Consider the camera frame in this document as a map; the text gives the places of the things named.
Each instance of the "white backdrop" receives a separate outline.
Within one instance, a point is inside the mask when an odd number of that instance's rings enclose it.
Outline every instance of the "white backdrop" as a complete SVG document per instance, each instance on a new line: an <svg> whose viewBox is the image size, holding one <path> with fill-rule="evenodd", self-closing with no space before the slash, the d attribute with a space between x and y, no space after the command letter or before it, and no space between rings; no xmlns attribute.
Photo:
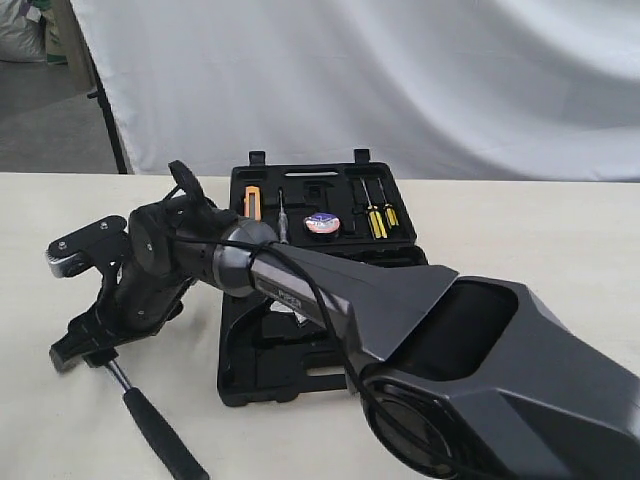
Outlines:
<svg viewBox="0 0 640 480"><path fill-rule="evenodd" d="M72 0L138 173L640 179L637 0Z"/></svg>

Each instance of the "table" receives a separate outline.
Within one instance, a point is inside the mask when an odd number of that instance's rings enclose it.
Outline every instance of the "table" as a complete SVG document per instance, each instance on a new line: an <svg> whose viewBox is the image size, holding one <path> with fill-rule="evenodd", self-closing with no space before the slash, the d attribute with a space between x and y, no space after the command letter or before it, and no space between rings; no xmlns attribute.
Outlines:
<svg viewBox="0 0 640 480"><path fill-rule="evenodd" d="M203 178L225 204L228 179ZM49 345L93 302L97 272L53 278L53 239L160 199L170 177L0 174L0 465L7 480L169 479L103 370L59 377ZM400 181L432 263L529 284L579 337L640 373L640 185ZM205 285L120 363L215 480L419 479L346 392L230 409L216 392L221 295Z"/></svg>

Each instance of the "cable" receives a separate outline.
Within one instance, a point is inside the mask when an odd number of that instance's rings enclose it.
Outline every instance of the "cable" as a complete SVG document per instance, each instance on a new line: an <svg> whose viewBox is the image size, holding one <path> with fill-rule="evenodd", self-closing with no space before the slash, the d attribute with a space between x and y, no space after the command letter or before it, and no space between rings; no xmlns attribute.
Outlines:
<svg viewBox="0 0 640 480"><path fill-rule="evenodd" d="M173 194L175 194L177 190L174 189L170 194L168 194L163 200L163 204L168 200ZM451 457L444 455L433 448L425 442L423 439L416 436L413 432L408 430L404 425L398 422L380 403L380 401L369 391L369 389L364 385L360 377L358 376L353 364L349 360L347 353L342 347L342 342L338 337L338 334L335 330L333 322L331 321L331 316L329 314L329 309L324 301L322 293L320 291L320 287L316 283L316 281L307 273L307 271L302 268L298 263L296 263L293 259L288 257L286 254L282 253L279 250L274 249L269 244L255 245L246 242L238 242L238 241L229 241L229 240L212 240L207 238L197 238L197 237L182 237L179 235L175 235L169 231L163 232L168 238L176 242L182 243L204 243L209 245L221 245L227 247L235 247L240 248L242 250L246 250L251 252L254 256L260 252L266 252L277 260L281 261L285 267L289 268L294 274L298 275L302 280L304 280L315 297L316 302L318 303L318 308L320 310L320 314L322 316L322 321L324 322L327 331L329 332L329 337L331 341L336 346L336 351L338 356L340 357L340 362L344 365L345 372L353 385L355 386L358 394L362 397L362 399L374 410L379 417L381 417L393 430L403 436L406 440L408 440L414 447L422 450L424 453L430 455L435 458L437 461L451 467L459 474L467 474L475 476L477 479L485 479L485 480L505 480L506 478L511 477L498 477L496 475L488 474L477 470L472 467L467 467L453 460Z"/></svg>

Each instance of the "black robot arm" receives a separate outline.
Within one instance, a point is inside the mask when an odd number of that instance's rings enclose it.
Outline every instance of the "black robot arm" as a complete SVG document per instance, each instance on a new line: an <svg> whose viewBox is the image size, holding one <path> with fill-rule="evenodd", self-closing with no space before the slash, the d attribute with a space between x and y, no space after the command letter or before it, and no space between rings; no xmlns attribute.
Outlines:
<svg viewBox="0 0 640 480"><path fill-rule="evenodd" d="M526 286L278 244L266 224L216 208L184 165L170 167L178 187L132 212L128 234L109 217L50 245L58 276L104 275L96 303L52 346L58 370L78 358L107 365L115 346L156 334L195 281L236 297L258 290L327 328L371 429L416 471L640 478L638 378Z"/></svg>

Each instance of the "black plastic case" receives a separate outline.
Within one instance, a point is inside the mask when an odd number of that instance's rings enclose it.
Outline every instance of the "black plastic case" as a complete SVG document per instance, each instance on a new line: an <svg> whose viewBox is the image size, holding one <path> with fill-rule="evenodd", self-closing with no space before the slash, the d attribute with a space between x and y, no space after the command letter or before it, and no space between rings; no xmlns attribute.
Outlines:
<svg viewBox="0 0 640 480"><path fill-rule="evenodd" d="M278 231L281 188L289 219L291 245L380 267L426 264L415 245L416 232L389 167L370 162L367 149L354 150L355 163L266 165L264 152L251 152L249 166L231 174L229 208L244 212L247 186L260 188L262 221ZM384 197L393 205L399 226L388 238L374 240L366 216L367 198L381 208ZM338 238L318 240L304 227L317 212L338 216ZM274 311L273 301L255 293L238 299L224 296L220 327L218 392L225 405L294 400L300 393L346 388L344 374L313 374L312 369L339 367L334 346L324 329L298 319L293 312Z"/></svg>

